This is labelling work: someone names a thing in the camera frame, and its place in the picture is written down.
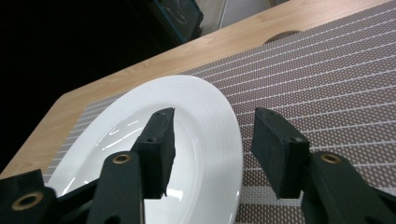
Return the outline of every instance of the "brass screw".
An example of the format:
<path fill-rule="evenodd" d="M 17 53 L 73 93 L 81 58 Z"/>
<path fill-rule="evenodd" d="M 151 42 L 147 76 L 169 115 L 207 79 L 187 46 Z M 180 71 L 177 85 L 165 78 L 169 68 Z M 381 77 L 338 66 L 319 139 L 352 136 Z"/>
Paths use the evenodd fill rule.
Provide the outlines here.
<path fill-rule="evenodd" d="M 131 160 L 131 156 L 127 154 L 120 154 L 113 158 L 113 162 L 116 164 L 123 164 Z"/>
<path fill-rule="evenodd" d="M 17 199 L 17 201 L 15 201 L 11 208 L 14 211 L 22 211 L 22 210 L 26 210 L 29 209 L 33 206 L 35 206 L 36 204 L 40 203 L 41 200 L 43 200 L 43 193 L 40 191 L 34 191 L 31 193 L 27 193 L 23 196 L 21 196 L 19 199 Z"/>
<path fill-rule="evenodd" d="M 337 156 L 334 156 L 332 154 L 323 154 L 320 156 L 324 161 L 332 164 L 339 164 L 341 163 L 341 159 Z"/>

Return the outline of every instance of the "table surface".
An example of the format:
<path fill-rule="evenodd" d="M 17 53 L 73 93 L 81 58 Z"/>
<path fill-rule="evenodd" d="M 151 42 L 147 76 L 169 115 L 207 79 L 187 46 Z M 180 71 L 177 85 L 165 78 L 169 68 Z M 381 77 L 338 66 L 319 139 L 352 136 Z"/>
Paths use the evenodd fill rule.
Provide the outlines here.
<path fill-rule="evenodd" d="M 291 0 L 70 91 L 54 103 L 0 178 L 35 169 L 45 173 L 86 105 L 94 101 L 258 47 L 279 33 L 308 30 L 388 1 Z"/>

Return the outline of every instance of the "gray floor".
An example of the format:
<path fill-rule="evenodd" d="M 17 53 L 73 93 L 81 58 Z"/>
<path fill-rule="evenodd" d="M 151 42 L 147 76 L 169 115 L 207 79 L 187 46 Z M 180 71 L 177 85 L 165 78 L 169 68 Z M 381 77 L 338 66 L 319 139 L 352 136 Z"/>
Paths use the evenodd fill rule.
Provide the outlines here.
<path fill-rule="evenodd" d="M 207 35 L 218 29 L 253 16 L 287 0 L 195 0 L 204 13 L 201 22 L 201 35 Z"/>

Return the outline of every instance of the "plate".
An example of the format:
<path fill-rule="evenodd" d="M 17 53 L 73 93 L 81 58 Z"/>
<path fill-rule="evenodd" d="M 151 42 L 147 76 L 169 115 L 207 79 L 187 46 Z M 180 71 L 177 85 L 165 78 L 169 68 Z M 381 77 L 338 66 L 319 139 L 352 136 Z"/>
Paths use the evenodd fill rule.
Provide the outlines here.
<path fill-rule="evenodd" d="M 145 200 L 147 223 L 234 223 L 243 151 L 229 102 L 198 77 L 151 80 L 122 95 L 81 134 L 47 184 L 58 196 L 99 177 L 103 161 L 130 150 L 152 113 L 175 109 L 176 157 L 167 197 Z"/>

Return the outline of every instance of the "placemat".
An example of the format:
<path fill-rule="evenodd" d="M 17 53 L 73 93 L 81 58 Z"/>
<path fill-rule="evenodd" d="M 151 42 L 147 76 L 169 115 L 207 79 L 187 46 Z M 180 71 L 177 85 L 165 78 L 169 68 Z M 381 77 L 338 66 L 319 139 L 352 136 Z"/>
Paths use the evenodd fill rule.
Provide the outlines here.
<path fill-rule="evenodd" d="M 350 160 L 396 195 L 396 1 L 185 71 L 215 85 L 237 116 L 244 176 L 237 223 L 304 223 L 301 200 L 278 200 L 249 152 L 255 107 L 275 110 L 311 142 Z M 88 105 L 45 174 L 122 94 Z"/>

